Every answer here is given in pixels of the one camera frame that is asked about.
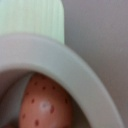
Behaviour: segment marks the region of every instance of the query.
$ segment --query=white surface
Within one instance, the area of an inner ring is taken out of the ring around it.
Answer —
[[[29,33],[64,43],[61,0],[0,0],[0,35]]]
[[[62,1],[66,44],[101,78],[128,127],[128,1]]]
[[[65,46],[31,35],[3,37],[0,42],[0,73],[9,69],[42,72],[64,86],[92,128],[123,128],[102,83],[88,65]]]

